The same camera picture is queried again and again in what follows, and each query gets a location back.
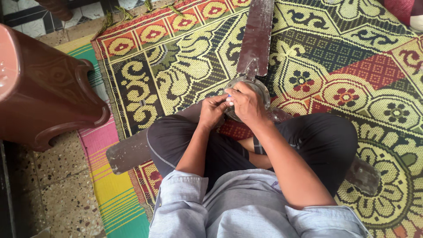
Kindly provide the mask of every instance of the shirt sleeve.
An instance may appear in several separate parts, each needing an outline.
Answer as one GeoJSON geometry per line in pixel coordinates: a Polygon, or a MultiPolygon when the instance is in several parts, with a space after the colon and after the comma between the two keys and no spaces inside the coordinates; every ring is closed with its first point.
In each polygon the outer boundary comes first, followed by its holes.
{"type": "Polygon", "coordinates": [[[160,185],[149,237],[206,237],[209,179],[174,170],[160,185]]]}
{"type": "Polygon", "coordinates": [[[301,238],[367,237],[366,228],[346,206],[313,206],[302,210],[285,208],[289,223],[301,238]]]}

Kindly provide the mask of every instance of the fan blade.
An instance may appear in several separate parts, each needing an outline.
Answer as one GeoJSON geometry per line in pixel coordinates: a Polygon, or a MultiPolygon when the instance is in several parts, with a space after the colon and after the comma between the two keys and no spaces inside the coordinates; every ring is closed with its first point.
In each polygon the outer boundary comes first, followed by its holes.
{"type": "Polygon", "coordinates": [[[273,6],[274,0],[251,0],[250,3],[236,67],[239,74],[245,73],[250,79],[267,74],[273,6]]]}

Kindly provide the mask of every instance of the hand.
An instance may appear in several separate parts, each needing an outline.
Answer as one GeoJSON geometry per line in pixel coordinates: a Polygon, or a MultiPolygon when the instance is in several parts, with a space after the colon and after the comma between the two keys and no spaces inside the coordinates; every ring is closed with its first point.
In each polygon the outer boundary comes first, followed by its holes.
{"type": "Polygon", "coordinates": [[[206,97],[203,100],[201,107],[200,121],[198,122],[199,127],[205,127],[207,130],[211,130],[220,120],[223,112],[232,106],[232,102],[228,102],[225,99],[228,97],[227,94],[206,97]]]}
{"type": "Polygon", "coordinates": [[[237,82],[233,88],[225,89],[225,92],[231,95],[226,100],[235,104],[235,114],[251,130],[261,122],[270,121],[262,98],[248,84],[237,82]]]}

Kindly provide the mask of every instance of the brown plastic stool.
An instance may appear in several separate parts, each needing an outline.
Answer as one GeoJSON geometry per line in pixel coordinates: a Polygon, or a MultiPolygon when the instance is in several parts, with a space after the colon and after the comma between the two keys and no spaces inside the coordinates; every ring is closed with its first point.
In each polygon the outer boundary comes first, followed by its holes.
{"type": "Polygon", "coordinates": [[[0,139],[45,151],[54,136],[106,123],[90,70],[91,62],[0,24],[0,139]]]}

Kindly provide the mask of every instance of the person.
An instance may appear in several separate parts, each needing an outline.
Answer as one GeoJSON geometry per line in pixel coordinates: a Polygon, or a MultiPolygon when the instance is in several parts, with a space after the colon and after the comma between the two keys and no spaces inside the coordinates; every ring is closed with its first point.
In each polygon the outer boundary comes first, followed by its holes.
{"type": "Polygon", "coordinates": [[[164,177],[149,236],[367,237],[354,212],[333,199],[357,149],[353,124],[316,113],[275,125],[247,84],[225,92],[231,97],[203,101],[198,124],[172,115],[148,129],[164,177]],[[232,105],[254,137],[212,131],[232,105]]]}

